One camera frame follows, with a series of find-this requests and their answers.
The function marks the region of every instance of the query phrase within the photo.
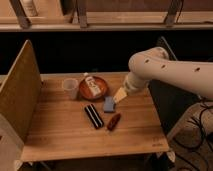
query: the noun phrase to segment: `wooden table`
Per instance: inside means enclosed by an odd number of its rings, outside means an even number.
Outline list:
[[[114,95],[126,73],[95,74],[106,80],[109,94]],[[90,101],[69,100],[61,88],[68,76],[43,81],[40,97],[21,160],[46,161],[84,157],[154,153],[168,150],[168,143],[148,89],[127,97],[116,105],[121,120],[109,132],[106,126],[96,130],[84,112]],[[74,74],[82,80],[83,74]],[[104,101],[92,102],[105,125],[114,114],[103,112]]]

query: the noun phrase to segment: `yellow object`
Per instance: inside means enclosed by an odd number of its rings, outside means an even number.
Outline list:
[[[126,93],[126,91],[124,90],[123,87],[120,87],[118,89],[118,91],[115,93],[113,100],[114,100],[115,103],[118,103],[121,100],[123,100],[125,97],[127,97],[127,93]]]

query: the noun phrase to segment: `bottle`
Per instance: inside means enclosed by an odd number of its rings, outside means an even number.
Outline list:
[[[96,84],[95,79],[92,76],[90,76],[88,73],[84,73],[84,77],[85,77],[85,82],[86,82],[87,86],[89,87],[90,92],[92,93],[93,97],[97,97],[98,95],[100,95],[101,89]]]
[[[23,5],[29,17],[34,17],[38,15],[33,0],[23,0]]]

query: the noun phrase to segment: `sausage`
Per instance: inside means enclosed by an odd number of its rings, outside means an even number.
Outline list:
[[[121,118],[121,114],[120,113],[118,113],[115,116],[113,116],[110,119],[109,123],[107,124],[107,129],[109,131],[113,131],[115,126],[117,125],[118,121],[120,120],[120,118]]]

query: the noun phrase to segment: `wooden divider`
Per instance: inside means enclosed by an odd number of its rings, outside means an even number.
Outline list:
[[[0,87],[0,127],[23,147],[41,89],[32,44],[27,40]]]

